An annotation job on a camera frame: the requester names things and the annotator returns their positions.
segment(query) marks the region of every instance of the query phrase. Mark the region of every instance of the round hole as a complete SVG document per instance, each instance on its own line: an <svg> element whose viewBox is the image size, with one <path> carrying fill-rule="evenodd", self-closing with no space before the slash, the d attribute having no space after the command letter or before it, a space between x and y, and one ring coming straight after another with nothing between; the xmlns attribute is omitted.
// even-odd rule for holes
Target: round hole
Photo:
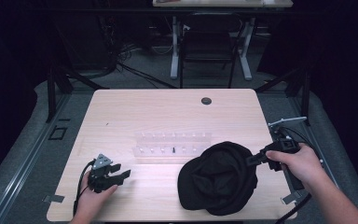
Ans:
<svg viewBox="0 0 358 224"><path fill-rule="evenodd" d="M210 105L212 103L212 100L209 97L204 97L201 99L201 102L203 105Z"/></svg>

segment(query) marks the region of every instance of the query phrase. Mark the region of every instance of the chair leg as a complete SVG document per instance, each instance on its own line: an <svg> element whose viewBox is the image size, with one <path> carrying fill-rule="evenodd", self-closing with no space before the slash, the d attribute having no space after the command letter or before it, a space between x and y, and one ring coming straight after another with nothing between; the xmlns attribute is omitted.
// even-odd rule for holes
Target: chair leg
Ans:
<svg viewBox="0 0 358 224"><path fill-rule="evenodd" d="M237 57L235 57L234 60L232 60L231 71L229 73L229 81L228 81L228 88L229 89L231 89L232 78L234 77L234 67L235 67L235 61L236 60L237 60Z"/></svg>
<svg viewBox="0 0 358 224"><path fill-rule="evenodd" d="M180 57L179 57L179 79L180 79L179 88L182 89L183 88L183 60L181 60Z"/></svg>

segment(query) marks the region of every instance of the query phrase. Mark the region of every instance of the table top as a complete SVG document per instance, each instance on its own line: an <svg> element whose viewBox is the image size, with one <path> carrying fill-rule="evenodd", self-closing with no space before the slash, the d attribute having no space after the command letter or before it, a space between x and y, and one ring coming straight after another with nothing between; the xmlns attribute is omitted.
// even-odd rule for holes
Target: table top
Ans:
<svg viewBox="0 0 358 224"><path fill-rule="evenodd" d="M201 99L212 102L205 105ZM179 203L177 176L196 157L135 156L139 133L207 133L211 145L231 141L253 154L271 143L269 129L253 90L101 90L96 91L79 130L56 190L62 203L52 203L48 220L72 218L78 178L100 153L121 163L131 176L109 198L100 221L217 221L275 219L293 209L281 198L288 195L283 172L257 167L258 184L240 212L216 217L205 210L188 211Z"/></svg>
<svg viewBox="0 0 358 224"><path fill-rule="evenodd" d="M291 0L179 0L158 3L154 7L291 7Z"/></svg>

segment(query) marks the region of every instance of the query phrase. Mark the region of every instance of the tape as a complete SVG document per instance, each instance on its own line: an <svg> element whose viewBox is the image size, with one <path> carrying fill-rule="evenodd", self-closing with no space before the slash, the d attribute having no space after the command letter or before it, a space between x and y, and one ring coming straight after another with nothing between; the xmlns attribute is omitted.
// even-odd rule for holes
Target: tape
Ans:
<svg viewBox="0 0 358 224"><path fill-rule="evenodd" d="M64 198L61 195L46 195L42 201L45 203L62 203Z"/></svg>

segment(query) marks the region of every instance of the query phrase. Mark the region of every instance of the baseball cap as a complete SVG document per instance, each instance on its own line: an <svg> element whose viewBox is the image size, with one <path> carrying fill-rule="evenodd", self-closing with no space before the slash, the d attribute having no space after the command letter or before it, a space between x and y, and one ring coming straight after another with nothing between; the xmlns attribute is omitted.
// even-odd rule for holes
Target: baseball cap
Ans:
<svg viewBox="0 0 358 224"><path fill-rule="evenodd" d="M252 152L239 144L223 142L188 161L178 176L178 194L187 210L206 209L215 216L239 212L257 186L255 166L246 166Z"/></svg>

